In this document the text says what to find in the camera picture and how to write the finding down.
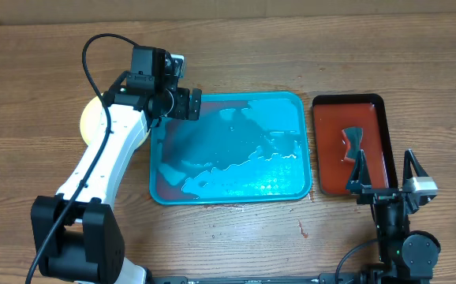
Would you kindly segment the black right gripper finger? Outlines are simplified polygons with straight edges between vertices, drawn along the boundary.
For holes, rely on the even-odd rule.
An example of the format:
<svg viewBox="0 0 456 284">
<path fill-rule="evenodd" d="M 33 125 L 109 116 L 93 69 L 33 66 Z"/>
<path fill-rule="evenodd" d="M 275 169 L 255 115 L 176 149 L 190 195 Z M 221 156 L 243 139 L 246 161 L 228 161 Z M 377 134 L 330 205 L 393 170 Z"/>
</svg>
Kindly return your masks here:
<svg viewBox="0 0 456 284">
<path fill-rule="evenodd" d="M 372 182 L 368 171 L 366 156 L 364 151 L 360 150 L 357 153 L 353 170 L 346 184 L 346 189 L 350 193 L 362 193 L 364 190 L 370 189 L 371 187 Z"/>
<path fill-rule="evenodd" d="M 424 170 L 414 155 L 412 149 L 404 154 L 403 185 L 425 185 L 429 182 L 428 173 Z"/>
</svg>

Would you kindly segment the pink and green sponge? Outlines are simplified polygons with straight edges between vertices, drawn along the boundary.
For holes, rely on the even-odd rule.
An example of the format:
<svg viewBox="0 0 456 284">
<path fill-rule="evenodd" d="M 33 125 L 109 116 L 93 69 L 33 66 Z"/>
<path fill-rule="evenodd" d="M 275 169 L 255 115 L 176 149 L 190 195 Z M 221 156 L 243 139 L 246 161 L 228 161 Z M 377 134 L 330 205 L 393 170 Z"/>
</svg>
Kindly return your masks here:
<svg viewBox="0 0 456 284">
<path fill-rule="evenodd" d="M 355 162 L 357 153 L 361 150 L 363 135 L 364 132 L 361 127 L 349 127 L 342 130 L 342 141 L 346 146 L 344 161 Z"/>
</svg>

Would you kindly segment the yellow-green plate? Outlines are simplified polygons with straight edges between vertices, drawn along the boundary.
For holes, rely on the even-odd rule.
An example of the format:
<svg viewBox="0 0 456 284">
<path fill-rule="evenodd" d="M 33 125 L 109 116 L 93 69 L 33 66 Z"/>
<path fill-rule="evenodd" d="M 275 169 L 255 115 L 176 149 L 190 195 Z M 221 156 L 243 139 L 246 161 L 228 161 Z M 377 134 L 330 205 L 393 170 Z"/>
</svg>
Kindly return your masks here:
<svg viewBox="0 0 456 284">
<path fill-rule="evenodd" d="M 120 104 L 113 104 L 108 110 L 110 135 L 106 150 L 122 150 L 123 148 L 135 150 L 145 142 L 150 130 L 143 111 Z M 80 117 L 80 133 L 86 145 L 100 145 L 108 121 L 99 99 L 92 99 Z"/>
</svg>

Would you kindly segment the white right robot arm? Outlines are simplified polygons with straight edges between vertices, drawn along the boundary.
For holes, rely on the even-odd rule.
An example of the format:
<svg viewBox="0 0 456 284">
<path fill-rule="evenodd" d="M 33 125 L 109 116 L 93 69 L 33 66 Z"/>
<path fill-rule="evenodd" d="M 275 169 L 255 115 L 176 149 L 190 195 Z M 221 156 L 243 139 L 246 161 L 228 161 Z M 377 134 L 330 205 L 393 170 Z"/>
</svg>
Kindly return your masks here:
<svg viewBox="0 0 456 284">
<path fill-rule="evenodd" d="M 429 283 L 441 245 L 434 235 L 410 229 L 409 216 L 438 195 L 438 186 L 417 161 L 412 150 L 404 157 L 400 188 L 374 189 L 362 150 L 357 153 L 346 189 L 358 204 L 371 208 L 376 238 L 352 248 L 338 263 L 335 283 Z M 352 276 L 341 274 L 343 264 L 369 245 L 379 248 L 379 262 L 364 266 Z"/>
</svg>

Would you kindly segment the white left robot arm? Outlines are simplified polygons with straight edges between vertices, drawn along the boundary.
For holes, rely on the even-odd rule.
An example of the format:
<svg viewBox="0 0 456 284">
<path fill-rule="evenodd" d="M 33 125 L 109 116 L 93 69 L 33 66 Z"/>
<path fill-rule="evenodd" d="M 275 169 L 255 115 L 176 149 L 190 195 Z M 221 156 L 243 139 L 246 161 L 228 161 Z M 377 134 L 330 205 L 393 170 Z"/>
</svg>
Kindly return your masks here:
<svg viewBox="0 0 456 284">
<path fill-rule="evenodd" d="M 132 42 L 131 66 L 105 92 L 91 141 L 54 196 L 31 208 L 36 255 L 25 281 L 41 275 L 77 283 L 152 283 L 125 255 L 114 217 L 121 180 L 136 149 L 163 118 L 196 121 L 202 91 L 181 88 L 185 57 Z"/>
</svg>

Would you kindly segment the red and black tray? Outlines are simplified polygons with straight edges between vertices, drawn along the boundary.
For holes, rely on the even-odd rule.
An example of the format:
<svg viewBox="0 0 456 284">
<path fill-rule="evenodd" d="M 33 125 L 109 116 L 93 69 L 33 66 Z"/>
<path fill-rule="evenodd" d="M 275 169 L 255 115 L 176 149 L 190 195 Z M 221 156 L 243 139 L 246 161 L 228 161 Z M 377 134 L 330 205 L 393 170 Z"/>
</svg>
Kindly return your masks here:
<svg viewBox="0 0 456 284">
<path fill-rule="evenodd" d="M 347 195 L 346 184 L 354 163 L 343 160 L 346 146 L 342 130 L 361 127 L 364 151 L 372 186 L 396 188 L 391 138 L 384 101 L 377 94 L 318 95 L 312 101 L 312 121 L 320 190 L 329 195 Z"/>
</svg>

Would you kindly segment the teal plastic tray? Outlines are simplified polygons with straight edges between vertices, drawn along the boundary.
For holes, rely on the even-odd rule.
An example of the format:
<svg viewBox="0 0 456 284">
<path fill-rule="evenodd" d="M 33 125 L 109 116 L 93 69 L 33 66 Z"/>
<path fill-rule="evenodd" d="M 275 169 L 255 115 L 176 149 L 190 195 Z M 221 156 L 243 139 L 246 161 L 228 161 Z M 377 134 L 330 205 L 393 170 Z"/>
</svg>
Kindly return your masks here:
<svg viewBox="0 0 456 284">
<path fill-rule="evenodd" d="M 203 95 L 198 120 L 165 118 L 151 131 L 149 192 L 163 205 L 299 200 L 312 183 L 292 92 Z"/>
</svg>

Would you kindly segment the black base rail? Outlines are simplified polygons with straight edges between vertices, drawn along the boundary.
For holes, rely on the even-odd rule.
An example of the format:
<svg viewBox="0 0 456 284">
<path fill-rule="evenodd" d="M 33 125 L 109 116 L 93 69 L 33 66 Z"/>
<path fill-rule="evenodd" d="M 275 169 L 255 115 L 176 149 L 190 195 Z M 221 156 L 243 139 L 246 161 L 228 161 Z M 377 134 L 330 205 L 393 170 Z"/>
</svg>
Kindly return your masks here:
<svg viewBox="0 0 456 284">
<path fill-rule="evenodd" d="M 187 278 L 185 276 L 153 277 L 151 284 L 368 284 L 368 283 L 425 283 L 429 280 L 397 280 L 396 278 L 383 278 L 382 280 L 369 280 L 360 273 L 322 273 L 317 276 L 298 277 L 282 276 L 270 278 Z"/>
</svg>

